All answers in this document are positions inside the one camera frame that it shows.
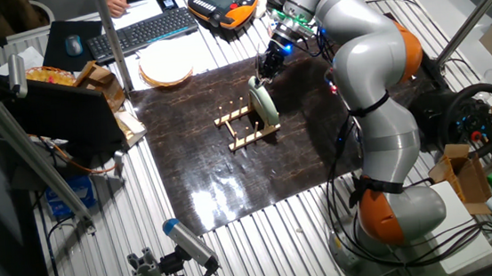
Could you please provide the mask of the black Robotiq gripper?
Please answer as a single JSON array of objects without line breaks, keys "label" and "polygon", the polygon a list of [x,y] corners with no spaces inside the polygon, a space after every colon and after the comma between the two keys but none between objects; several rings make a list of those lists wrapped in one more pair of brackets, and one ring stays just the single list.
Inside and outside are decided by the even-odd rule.
[{"label": "black Robotiq gripper", "polygon": [[284,59],[291,54],[294,45],[289,39],[283,37],[277,37],[277,39],[271,39],[269,41],[267,50],[264,53],[257,55],[257,70],[256,70],[256,82],[257,88],[263,84],[263,78],[265,83],[270,84],[281,68],[283,67]]}]

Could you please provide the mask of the person's right hand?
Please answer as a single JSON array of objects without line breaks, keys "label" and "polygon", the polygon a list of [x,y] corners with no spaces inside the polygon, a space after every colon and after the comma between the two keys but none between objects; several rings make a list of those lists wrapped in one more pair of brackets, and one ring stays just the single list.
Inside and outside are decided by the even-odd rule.
[{"label": "person's right hand", "polygon": [[110,11],[111,17],[120,18],[122,17],[127,9],[130,7],[127,0],[105,0],[107,2],[108,9]]}]

